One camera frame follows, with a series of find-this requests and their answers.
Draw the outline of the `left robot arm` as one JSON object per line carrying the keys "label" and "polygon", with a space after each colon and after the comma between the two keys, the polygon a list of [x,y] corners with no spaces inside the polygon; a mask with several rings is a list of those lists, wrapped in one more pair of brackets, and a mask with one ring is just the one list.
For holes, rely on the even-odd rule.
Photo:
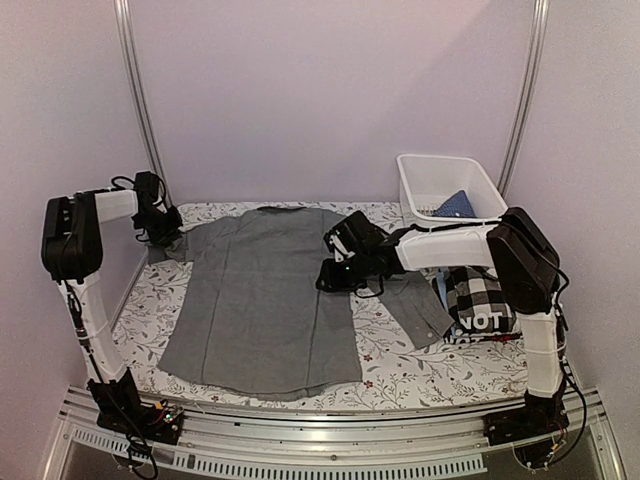
{"label": "left robot arm", "polygon": [[63,296],[86,363],[87,386],[99,408],[128,434],[148,426],[132,374],[111,336],[100,287],[104,260],[101,227],[128,218],[136,240],[163,249],[181,236],[178,209],[150,172],[116,176],[106,189],[80,191],[46,204],[41,260]]}

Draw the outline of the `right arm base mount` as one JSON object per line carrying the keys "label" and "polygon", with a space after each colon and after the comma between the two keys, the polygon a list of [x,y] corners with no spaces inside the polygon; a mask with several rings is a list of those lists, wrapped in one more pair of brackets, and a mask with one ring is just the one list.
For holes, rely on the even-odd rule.
{"label": "right arm base mount", "polygon": [[560,431],[569,425],[560,394],[539,397],[526,392],[524,405],[483,417],[483,435],[491,446]]}

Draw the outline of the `grey long sleeve shirt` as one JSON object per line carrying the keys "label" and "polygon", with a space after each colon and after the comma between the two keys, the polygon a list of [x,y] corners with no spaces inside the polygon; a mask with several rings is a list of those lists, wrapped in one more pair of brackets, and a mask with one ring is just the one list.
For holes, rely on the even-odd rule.
{"label": "grey long sleeve shirt", "polygon": [[323,234],[339,220],[326,209],[263,207],[151,248],[153,263],[192,266],[159,368],[191,383],[275,401],[359,382],[350,297],[316,287]]}

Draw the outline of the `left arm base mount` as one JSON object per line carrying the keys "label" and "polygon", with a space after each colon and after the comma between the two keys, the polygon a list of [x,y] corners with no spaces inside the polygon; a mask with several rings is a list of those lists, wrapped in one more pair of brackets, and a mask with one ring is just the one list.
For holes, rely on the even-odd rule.
{"label": "left arm base mount", "polygon": [[138,438],[141,434],[146,441],[177,445],[184,422],[184,409],[169,405],[163,399],[153,404],[119,406],[108,398],[98,402],[97,425],[101,428]]}

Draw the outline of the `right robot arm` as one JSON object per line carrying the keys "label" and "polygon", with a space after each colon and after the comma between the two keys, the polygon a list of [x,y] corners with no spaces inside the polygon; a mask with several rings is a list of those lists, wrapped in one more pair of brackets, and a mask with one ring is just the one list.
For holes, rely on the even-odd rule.
{"label": "right robot arm", "polygon": [[517,415],[517,427],[537,436],[556,417],[549,400],[566,387],[560,340],[567,325],[560,296],[569,279],[544,234],[520,207],[490,220],[424,227],[412,224],[387,232],[357,211],[324,235],[330,252],[316,287],[327,293],[355,292],[368,280],[384,282],[436,267],[493,269],[509,309],[520,324],[526,353],[526,392],[535,399]]}

